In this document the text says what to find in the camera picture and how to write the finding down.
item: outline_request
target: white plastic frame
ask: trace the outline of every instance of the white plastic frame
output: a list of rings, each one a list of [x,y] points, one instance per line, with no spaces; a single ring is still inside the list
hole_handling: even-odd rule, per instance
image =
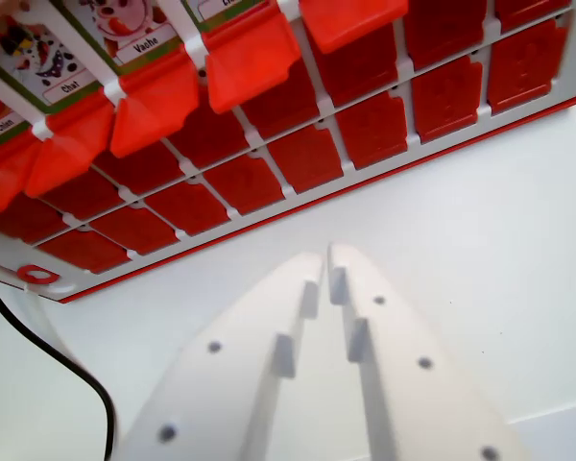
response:
[[[282,378],[296,374],[302,320],[316,317],[323,259],[293,257],[189,343],[115,461],[262,461]]]
[[[358,364],[372,461],[527,460],[424,319],[357,250],[331,245],[330,299]]]
[[[344,312],[371,461],[528,459],[418,312],[364,256],[331,245],[327,268],[329,292],[321,295]],[[318,255],[291,258],[187,344],[114,459],[267,459],[280,382],[296,377],[302,319],[316,317],[322,269]]]
[[[491,45],[497,42],[498,40],[503,39],[506,36],[513,35],[517,32],[520,32],[521,30],[529,28],[535,24],[541,23],[544,20],[550,19],[551,17],[555,17],[560,14],[562,14],[563,16],[559,20],[564,21],[566,19],[569,19],[570,27],[564,48],[564,57],[561,63],[560,71],[557,78],[553,80],[551,91],[548,94],[541,96],[540,98],[534,99],[532,101],[529,101],[523,105],[492,115],[491,107],[487,104],[486,101],[486,85],[488,78],[488,66],[490,61]],[[260,139],[260,141],[258,141],[259,134],[257,130],[254,127],[252,127],[249,121],[247,121],[247,117],[245,117],[245,114],[243,114],[240,109],[236,109],[235,112],[237,113],[237,118],[240,119],[242,126],[245,127],[246,133],[248,131],[250,133],[248,135],[248,141],[251,144],[250,148],[241,151],[239,153],[236,153],[235,155],[225,158],[221,161],[218,161],[212,165],[209,165],[206,168],[197,169],[194,168],[192,163],[177,149],[175,149],[175,147],[172,146],[170,142],[163,141],[169,147],[169,150],[171,150],[171,152],[173,152],[173,154],[180,160],[181,170],[184,172],[182,178],[168,182],[161,187],[158,187],[154,190],[151,190],[141,195],[132,194],[127,187],[124,187],[123,185],[114,182],[119,187],[120,196],[125,200],[125,203],[120,206],[129,206],[135,202],[141,203],[142,199],[144,199],[145,197],[148,197],[154,193],[157,193],[162,189],[165,189],[178,182],[183,181],[200,182],[204,184],[205,187],[207,187],[214,196],[220,197],[217,191],[215,191],[204,180],[204,176],[201,175],[201,173],[203,173],[208,169],[214,168],[215,166],[218,166],[219,164],[222,164],[226,161],[230,161],[233,158],[237,158],[241,155],[253,155],[254,157],[261,156],[262,158],[264,158],[265,161],[267,161],[267,163],[270,165],[272,171],[276,173],[277,180],[280,182],[282,190],[285,195],[284,200],[263,207],[255,212],[246,215],[240,215],[234,208],[228,206],[226,200],[222,199],[221,201],[223,205],[228,207],[228,218],[229,218],[229,220],[223,225],[193,236],[187,235],[187,233],[184,232],[183,230],[174,228],[176,236],[180,240],[179,242],[148,255],[137,255],[133,260],[120,266],[117,266],[113,269],[110,269],[100,275],[90,274],[89,271],[79,269],[64,261],[54,258],[44,252],[38,251],[36,250],[35,246],[39,245],[40,243],[43,243],[46,240],[54,238],[57,235],[65,233],[66,231],[70,231],[71,230],[70,228],[76,228],[79,225],[89,223],[90,221],[102,215],[114,211],[120,206],[109,209],[103,213],[100,213],[84,221],[74,220],[72,216],[66,216],[64,218],[64,222],[66,222],[66,224],[70,226],[68,230],[58,232],[57,234],[54,234],[48,237],[47,239],[36,242],[35,245],[32,246],[26,245],[21,241],[13,240],[0,234],[0,266],[5,268],[5,274],[11,273],[10,271],[16,271],[18,267],[25,264],[36,264],[51,272],[60,274],[61,280],[51,285],[29,286],[30,290],[33,290],[42,296],[54,300],[60,300],[70,295],[82,292],[88,288],[92,288],[101,283],[105,283],[120,276],[124,276],[132,271],[161,261],[162,259],[165,259],[169,256],[185,252],[187,250],[196,248],[204,243],[225,236],[229,233],[239,231],[244,227],[250,226],[262,220],[276,216],[280,213],[283,213],[295,207],[302,206],[314,200],[320,199],[324,196],[342,190],[351,185],[369,180],[371,178],[384,174],[388,171],[397,169],[398,167],[414,162],[421,158],[426,158],[444,149],[450,148],[462,142],[473,139],[474,137],[477,137],[481,134],[488,133],[498,128],[504,127],[531,114],[549,109],[551,107],[558,105],[559,103],[562,103],[573,97],[576,97],[576,0],[574,0],[571,7],[561,9],[557,12],[552,12],[549,15],[546,15],[538,19],[537,21],[533,21],[529,24],[526,24],[520,28],[516,28],[515,30],[512,30],[505,34],[500,34],[501,29],[500,23],[498,19],[496,19],[492,14],[492,8],[489,8],[489,13],[485,19],[484,24],[485,38],[482,43],[478,44],[477,46],[468,48],[461,53],[449,57],[446,60],[437,62],[436,64],[428,66],[417,72],[414,71],[414,66],[405,51],[405,46],[401,34],[402,21],[401,20],[396,21],[394,25],[395,25],[396,46],[397,46],[397,69],[399,75],[398,80],[391,84],[384,85],[379,89],[372,91],[360,98],[357,98],[356,100],[351,101],[343,106],[334,108],[332,106],[332,103],[330,102],[330,98],[328,97],[326,91],[324,90],[322,81],[319,80],[319,76],[316,77],[317,67],[316,63],[313,61],[313,56],[311,55],[308,45],[306,42],[303,42],[302,21],[300,20],[300,18],[294,19],[292,22],[292,26],[300,42],[303,59],[310,74],[310,78],[312,79],[312,82],[316,89],[318,107],[321,109],[322,113],[325,113],[324,117],[322,116],[316,117],[316,119],[309,120],[283,133],[272,136],[268,139],[264,140]],[[471,55],[470,53],[473,51],[477,51],[478,53],[475,55]],[[477,111],[478,121],[473,125],[464,127],[461,130],[449,133],[445,136],[439,137],[430,142],[421,143],[420,137],[418,136],[414,128],[410,80],[424,72],[430,71],[435,67],[443,65],[448,61],[456,60],[459,57],[465,55],[469,55],[473,61],[482,62],[484,66],[483,91],[480,101],[481,104]],[[408,126],[408,135],[407,135],[408,150],[404,153],[398,154],[391,158],[379,161],[378,163],[368,166],[366,168],[356,170],[354,169],[351,161],[348,158],[346,149],[343,144],[341,133],[337,128],[337,124],[334,120],[333,114],[336,113],[337,111],[349,108],[354,104],[358,104],[359,102],[384,91],[389,92],[393,96],[398,96],[403,99]],[[318,122],[320,118],[323,119],[322,124]],[[344,176],[334,181],[324,183],[318,187],[302,192],[301,194],[297,194],[291,192],[292,189],[291,185],[283,178],[282,175],[278,174],[279,170],[276,168],[273,159],[271,158],[271,156],[266,156],[265,155],[266,149],[261,149],[261,147],[289,133],[292,133],[296,130],[299,130],[305,126],[312,124],[314,124],[314,126],[318,129],[326,128],[330,130],[336,145],[338,155],[342,162]],[[258,152],[251,154],[253,148],[257,148]],[[129,251],[129,255],[134,255],[132,250]],[[15,286],[19,287],[24,286],[23,282],[14,284]]]

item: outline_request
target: screw hole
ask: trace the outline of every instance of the screw hole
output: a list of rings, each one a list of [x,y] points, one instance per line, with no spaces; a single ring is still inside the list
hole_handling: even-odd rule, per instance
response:
[[[162,444],[172,441],[177,435],[177,430],[172,425],[164,425],[157,434],[157,439]]]
[[[424,370],[430,370],[433,368],[433,361],[429,357],[421,357],[419,358],[419,366]]]
[[[482,449],[482,458],[487,461],[498,461],[500,459],[499,453],[493,447],[484,447]]]
[[[222,349],[222,344],[219,341],[211,341],[207,348],[211,353],[217,353]]]

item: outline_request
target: white background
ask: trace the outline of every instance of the white background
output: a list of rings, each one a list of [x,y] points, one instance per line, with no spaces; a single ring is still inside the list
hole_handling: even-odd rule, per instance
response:
[[[377,262],[501,414],[523,421],[536,459],[576,460],[576,410],[530,419],[576,406],[576,108],[80,301],[43,305],[108,388],[124,433],[189,338],[283,260],[330,241]],[[0,293],[25,307],[20,292]],[[338,314],[322,302],[306,325],[269,459],[367,454]],[[105,429],[92,391],[0,319],[0,461],[100,460]]]

